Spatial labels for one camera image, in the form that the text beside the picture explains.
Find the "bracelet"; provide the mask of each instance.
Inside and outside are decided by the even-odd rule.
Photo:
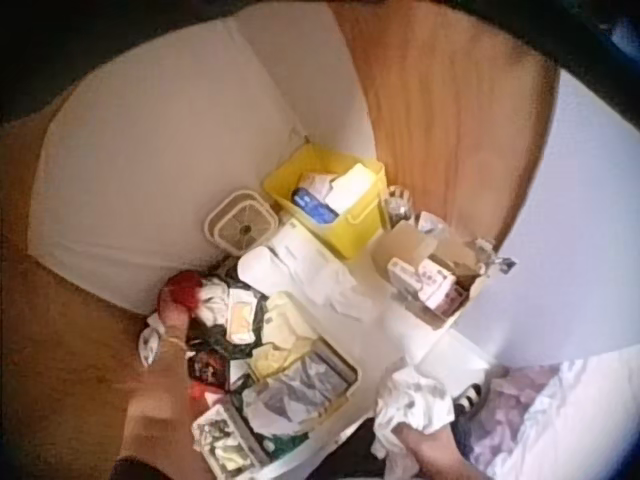
[[[165,340],[175,345],[178,345],[185,352],[187,351],[187,345],[184,343],[183,340],[180,340],[178,337],[174,337],[173,335],[164,335],[162,338],[164,338]]]

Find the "small fan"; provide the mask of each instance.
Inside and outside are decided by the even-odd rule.
[[[264,243],[278,226],[278,217],[258,194],[240,190],[205,222],[207,238],[232,255],[240,256]]]

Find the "yellow plastic bin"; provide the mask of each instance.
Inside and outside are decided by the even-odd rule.
[[[304,172],[344,174],[361,163],[375,173],[376,181],[349,210],[329,225],[316,223],[291,203],[291,193]],[[387,188],[384,165],[307,143],[263,182],[263,188],[309,231],[344,258],[357,255],[383,225],[382,195]]]

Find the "wooden floor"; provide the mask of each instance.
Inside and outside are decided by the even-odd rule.
[[[332,8],[392,180],[410,186],[419,206],[503,238],[544,143],[553,67],[444,7],[394,0],[376,11]],[[120,444],[126,384],[138,372],[143,320],[26,254],[33,175],[60,101],[0,142],[4,449],[21,478],[105,478]]]
[[[26,254],[33,174],[64,99],[0,141],[2,160],[2,434],[18,478],[107,478],[120,447],[126,384],[144,323]]]

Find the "white wall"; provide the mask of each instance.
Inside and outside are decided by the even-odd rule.
[[[351,54],[326,4],[265,3],[235,21],[312,141],[376,157]]]
[[[29,250],[140,313],[168,276],[209,265],[207,215],[260,189],[300,146],[297,121],[233,21],[141,45],[88,75],[52,122]]]
[[[566,72],[496,278],[457,329],[506,365],[640,342],[640,133]]]

